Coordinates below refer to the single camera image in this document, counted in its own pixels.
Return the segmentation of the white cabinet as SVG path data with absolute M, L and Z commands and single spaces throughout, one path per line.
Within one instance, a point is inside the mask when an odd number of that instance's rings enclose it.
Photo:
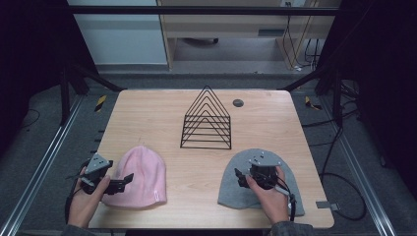
M 76 14 L 96 65 L 166 64 L 158 15 Z

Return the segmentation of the aluminium floor rail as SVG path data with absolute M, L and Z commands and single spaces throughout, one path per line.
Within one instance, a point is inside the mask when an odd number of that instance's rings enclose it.
M 24 192 L 14 207 L 6 222 L 0 228 L 0 236 L 15 236 L 27 215 L 31 204 L 33 203 L 52 163 L 55 160 L 61 146 L 71 130 L 73 123 L 79 113 L 80 107 L 84 101 L 83 95 L 76 95 L 75 100 L 70 108 L 70 114 L 63 125 L 57 130 L 53 140 L 49 144 L 41 162 L 37 165 L 33 175 L 30 178 Z
M 379 235 L 397 236 L 380 198 L 372 186 L 365 170 L 361 166 L 347 136 L 343 133 L 344 129 L 340 128 L 337 124 L 332 124 L 331 127 L 337 136 L 336 142 L 338 149 L 341 151 L 341 155 L 346 162 L 353 182 L 365 202 L 364 206 L 367 209 L 367 213 L 371 216 Z

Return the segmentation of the black frame strut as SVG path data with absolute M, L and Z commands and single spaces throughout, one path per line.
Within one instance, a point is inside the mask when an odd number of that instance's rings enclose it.
M 70 95 L 69 86 L 72 86 L 76 91 L 76 94 L 87 94 L 89 86 L 87 85 L 85 78 L 92 79 L 93 81 L 101 84 L 105 88 L 112 91 L 122 91 L 125 88 L 118 87 L 105 78 L 100 76 L 98 72 L 93 72 L 80 64 L 67 64 L 60 72 L 60 90 L 61 90 L 61 122 L 63 126 L 70 117 Z
M 326 94 L 330 89 L 332 89 L 332 118 L 336 125 L 341 128 L 343 124 L 342 106 L 340 104 L 342 81 L 338 69 L 329 66 L 323 66 L 297 80 L 296 82 L 282 88 L 282 90 L 293 91 L 313 79 L 319 80 L 315 87 L 316 95 Z

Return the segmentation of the black wire rack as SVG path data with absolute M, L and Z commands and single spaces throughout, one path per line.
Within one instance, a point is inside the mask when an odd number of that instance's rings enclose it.
M 184 115 L 180 148 L 232 149 L 231 116 L 209 86 Z

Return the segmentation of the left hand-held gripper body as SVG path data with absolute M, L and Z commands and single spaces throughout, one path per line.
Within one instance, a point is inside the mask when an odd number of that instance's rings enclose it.
M 82 189 L 91 195 L 98 186 L 101 178 L 105 176 L 107 170 L 113 165 L 112 160 L 107 160 L 98 152 L 93 155 L 81 177 Z

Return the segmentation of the black horizontal frame bar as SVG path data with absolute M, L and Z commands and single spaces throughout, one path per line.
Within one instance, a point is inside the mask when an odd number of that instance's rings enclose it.
M 74 14 L 109 15 L 256 15 L 336 16 L 338 8 L 218 7 L 218 6 L 80 6 L 67 7 Z

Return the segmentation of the grey tape strip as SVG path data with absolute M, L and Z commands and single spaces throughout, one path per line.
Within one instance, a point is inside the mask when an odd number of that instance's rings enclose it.
M 338 204 L 330 203 L 330 202 L 327 202 L 327 201 L 316 202 L 316 206 L 317 206 L 317 208 L 329 208 L 332 211 L 338 211 L 339 210 Z

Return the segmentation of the person's left hand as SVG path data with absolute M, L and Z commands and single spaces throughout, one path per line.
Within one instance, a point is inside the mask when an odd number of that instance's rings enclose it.
M 105 190 L 109 186 L 110 177 L 105 175 L 92 194 L 83 190 L 75 193 L 69 209 L 68 224 L 79 228 L 88 228 Z

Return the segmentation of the person's right hand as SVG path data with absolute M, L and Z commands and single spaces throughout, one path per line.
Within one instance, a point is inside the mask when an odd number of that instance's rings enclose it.
M 249 175 L 246 176 L 250 189 L 255 193 L 261 203 L 262 209 L 271 225 L 288 221 L 288 198 L 276 189 L 265 190 Z

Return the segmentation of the pink knit beanie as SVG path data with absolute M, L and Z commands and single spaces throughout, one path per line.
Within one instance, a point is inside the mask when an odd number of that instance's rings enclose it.
M 153 150 L 138 146 L 127 151 L 120 159 L 113 178 L 122 180 L 134 174 L 123 193 L 105 195 L 107 206 L 144 208 L 167 202 L 166 167 L 163 159 Z

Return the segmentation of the grey knit beanie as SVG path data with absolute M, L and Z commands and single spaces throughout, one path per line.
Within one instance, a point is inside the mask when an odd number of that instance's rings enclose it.
M 222 176 L 217 202 L 225 207 L 235 209 L 260 208 L 261 203 L 255 193 L 248 187 L 243 188 L 238 185 L 239 180 L 235 176 L 234 169 L 242 172 L 249 171 L 251 164 L 249 160 L 260 158 L 266 161 L 278 161 L 278 184 L 275 188 L 289 197 L 288 212 L 290 216 L 303 216 L 305 214 L 300 191 L 295 176 L 287 163 L 274 152 L 250 148 L 235 154 L 227 164 Z

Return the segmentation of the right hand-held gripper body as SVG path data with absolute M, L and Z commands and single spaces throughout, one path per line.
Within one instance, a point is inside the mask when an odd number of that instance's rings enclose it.
M 256 183 L 264 190 L 270 190 L 278 184 L 277 166 L 280 165 L 278 161 L 266 161 L 260 158 L 252 158 L 249 160 L 251 164 L 250 175 Z

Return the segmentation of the yellow black hazard tape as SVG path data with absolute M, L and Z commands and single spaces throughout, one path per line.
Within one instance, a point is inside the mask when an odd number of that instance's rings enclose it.
M 98 99 L 97 104 L 96 104 L 95 109 L 94 109 L 94 112 L 99 112 L 99 111 L 101 110 L 102 105 L 103 105 L 103 103 L 104 103 L 104 101 L 105 101 L 106 97 L 107 97 L 107 95 L 102 95 L 102 96 Z
M 315 110 L 322 110 L 322 107 L 320 105 L 315 105 L 312 103 L 309 96 L 305 96 L 305 105 Z

